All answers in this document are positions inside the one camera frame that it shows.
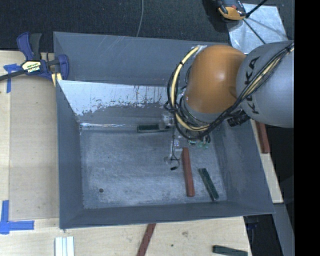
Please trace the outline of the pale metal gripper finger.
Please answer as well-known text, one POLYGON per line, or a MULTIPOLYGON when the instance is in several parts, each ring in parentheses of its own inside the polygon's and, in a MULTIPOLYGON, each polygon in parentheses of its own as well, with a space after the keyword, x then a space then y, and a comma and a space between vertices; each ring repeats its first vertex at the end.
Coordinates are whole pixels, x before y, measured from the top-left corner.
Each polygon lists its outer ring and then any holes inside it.
POLYGON ((179 162, 182 154, 182 147, 180 141, 175 136, 172 137, 169 145, 169 154, 164 157, 166 163, 173 163, 174 161, 179 162))
POLYGON ((161 131, 172 131, 175 128, 175 121, 173 114, 166 112, 161 115, 161 131))

